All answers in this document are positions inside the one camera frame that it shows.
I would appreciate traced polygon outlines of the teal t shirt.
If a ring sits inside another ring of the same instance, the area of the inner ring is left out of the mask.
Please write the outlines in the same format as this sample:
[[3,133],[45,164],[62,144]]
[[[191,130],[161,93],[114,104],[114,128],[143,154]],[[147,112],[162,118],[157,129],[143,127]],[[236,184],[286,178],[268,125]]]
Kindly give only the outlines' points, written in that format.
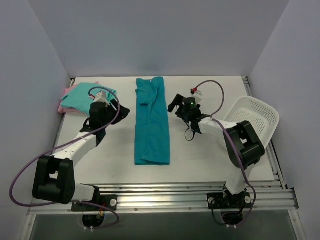
[[170,129],[162,76],[136,79],[134,164],[169,165]]

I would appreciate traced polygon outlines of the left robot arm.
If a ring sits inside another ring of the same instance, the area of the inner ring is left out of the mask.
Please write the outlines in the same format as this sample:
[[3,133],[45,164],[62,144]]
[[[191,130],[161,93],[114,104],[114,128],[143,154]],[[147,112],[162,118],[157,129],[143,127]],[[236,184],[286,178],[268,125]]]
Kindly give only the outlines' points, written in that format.
[[75,165],[106,136],[106,127],[124,120],[130,110],[110,103],[94,102],[89,117],[83,123],[76,139],[65,149],[50,156],[43,155],[37,161],[32,195],[35,199],[68,204],[83,202],[90,210],[100,206],[101,194],[98,187],[76,183]]

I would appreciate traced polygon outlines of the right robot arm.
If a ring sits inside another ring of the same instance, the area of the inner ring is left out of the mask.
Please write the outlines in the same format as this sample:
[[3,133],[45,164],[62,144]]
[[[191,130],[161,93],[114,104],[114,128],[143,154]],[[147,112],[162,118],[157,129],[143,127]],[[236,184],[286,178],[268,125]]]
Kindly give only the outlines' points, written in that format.
[[222,193],[222,200],[225,205],[232,207],[240,201],[240,193],[245,191],[248,177],[265,154],[265,147],[249,121],[220,121],[203,114],[200,107],[194,97],[177,94],[167,110],[171,113],[177,108],[175,115],[182,119],[194,134],[207,134],[224,139],[228,157],[236,170],[225,183],[226,191]]

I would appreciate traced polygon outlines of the white perforated plastic basket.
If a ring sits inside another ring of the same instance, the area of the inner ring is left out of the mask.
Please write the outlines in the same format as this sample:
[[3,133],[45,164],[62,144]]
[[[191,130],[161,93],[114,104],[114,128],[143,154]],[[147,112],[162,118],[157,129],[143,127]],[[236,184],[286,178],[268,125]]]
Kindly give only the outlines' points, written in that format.
[[280,122],[280,115],[270,105],[251,97],[240,97],[223,119],[226,122],[248,121],[266,148]]

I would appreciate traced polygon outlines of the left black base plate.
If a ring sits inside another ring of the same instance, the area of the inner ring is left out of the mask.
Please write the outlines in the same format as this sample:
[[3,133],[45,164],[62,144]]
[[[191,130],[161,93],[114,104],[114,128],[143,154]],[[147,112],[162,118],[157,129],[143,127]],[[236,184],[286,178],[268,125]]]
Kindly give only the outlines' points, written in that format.
[[[110,210],[116,211],[118,204],[118,195],[107,194],[101,195],[100,193],[95,193],[93,199],[89,201],[92,204],[106,207]],[[101,207],[83,204],[83,203],[73,203],[71,206],[72,212],[98,212]]]

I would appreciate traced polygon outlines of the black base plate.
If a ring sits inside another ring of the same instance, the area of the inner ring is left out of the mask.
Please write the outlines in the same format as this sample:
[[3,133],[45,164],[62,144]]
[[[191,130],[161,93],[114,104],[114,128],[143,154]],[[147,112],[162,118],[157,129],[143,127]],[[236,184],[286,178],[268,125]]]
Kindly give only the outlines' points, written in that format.
[[[100,193],[95,193],[93,199],[89,201],[92,204],[106,207],[110,210],[116,211],[118,204],[118,195],[107,194],[101,195]],[[101,207],[83,204],[83,203],[73,203],[71,206],[72,212],[98,212]]]
[[250,194],[245,190],[232,195],[228,190],[209,192],[206,194],[208,208],[222,209],[249,209],[252,206]]

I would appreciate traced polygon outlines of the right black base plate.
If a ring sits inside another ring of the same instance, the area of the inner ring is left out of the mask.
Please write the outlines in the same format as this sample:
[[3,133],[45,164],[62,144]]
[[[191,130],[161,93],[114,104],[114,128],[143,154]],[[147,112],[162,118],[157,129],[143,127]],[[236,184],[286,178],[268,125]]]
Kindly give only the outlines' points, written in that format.
[[245,190],[232,195],[228,190],[209,192],[206,194],[208,208],[222,209],[249,209],[252,206],[250,194]]

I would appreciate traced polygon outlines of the aluminium rail frame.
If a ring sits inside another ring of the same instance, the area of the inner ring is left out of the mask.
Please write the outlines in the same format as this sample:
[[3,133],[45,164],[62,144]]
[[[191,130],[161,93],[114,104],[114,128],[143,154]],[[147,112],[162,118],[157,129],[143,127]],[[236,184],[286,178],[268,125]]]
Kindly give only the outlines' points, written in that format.
[[[77,77],[72,85],[96,83],[115,89],[121,104],[131,110],[128,117],[107,128],[103,142],[75,165],[76,183],[101,188],[103,195],[118,195],[117,212],[204,212],[207,193],[222,190],[231,177],[234,166],[227,159],[227,151],[211,135],[196,135],[185,140],[187,126],[174,112],[169,113],[171,161],[170,165],[134,164],[136,125],[136,79],[138,77]],[[229,109],[242,96],[248,95],[248,83],[241,76],[165,76],[166,103],[176,94],[190,95],[190,89],[206,80],[219,82],[224,88],[225,102],[216,118],[224,119]],[[221,90],[209,82],[199,87],[204,95],[201,110],[214,112],[221,103]],[[86,116],[67,113],[62,121],[57,145],[72,140],[81,129]],[[266,149],[249,178],[257,192],[254,210],[291,210],[298,207],[294,191],[286,189],[272,147]]]

